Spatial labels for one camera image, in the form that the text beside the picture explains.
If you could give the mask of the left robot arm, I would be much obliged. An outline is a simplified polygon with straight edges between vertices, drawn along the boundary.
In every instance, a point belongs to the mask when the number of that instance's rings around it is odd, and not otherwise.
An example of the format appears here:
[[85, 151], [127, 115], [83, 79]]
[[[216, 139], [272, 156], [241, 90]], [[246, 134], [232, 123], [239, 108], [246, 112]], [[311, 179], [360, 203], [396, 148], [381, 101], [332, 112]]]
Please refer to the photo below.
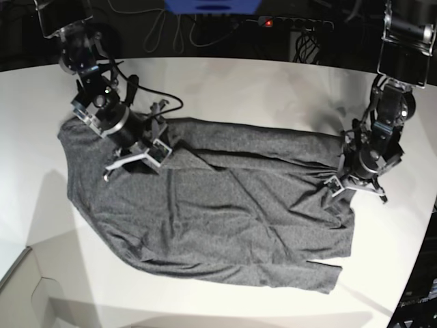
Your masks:
[[435, 41], [435, 1], [386, 2], [378, 76], [363, 116], [343, 132], [340, 179], [370, 183], [400, 163], [400, 137], [416, 110], [413, 89], [427, 83]]

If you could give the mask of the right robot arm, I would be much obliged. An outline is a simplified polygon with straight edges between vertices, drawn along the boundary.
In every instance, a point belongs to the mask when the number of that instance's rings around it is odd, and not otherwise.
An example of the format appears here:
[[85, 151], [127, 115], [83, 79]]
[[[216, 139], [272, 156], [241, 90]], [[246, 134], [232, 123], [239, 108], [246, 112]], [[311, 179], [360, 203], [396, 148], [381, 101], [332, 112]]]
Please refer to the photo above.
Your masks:
[[[89, 1], [36, 1], [42, 34], [57, 38], [61, 68], [77, 75], [78, 93], [71, 104], [75, 116], [101, 138], [108, 137], [119, 148], [143, 150], [152, 145], [145, 134], [145, 120], [131, 110], [139, 89], [139, 78], [126, 77], [126, 97], [119, 97], [119, 64], [105, 51], [100, 31], [89, 25]], [[107, 64], [98, 58], [109, 59]]]

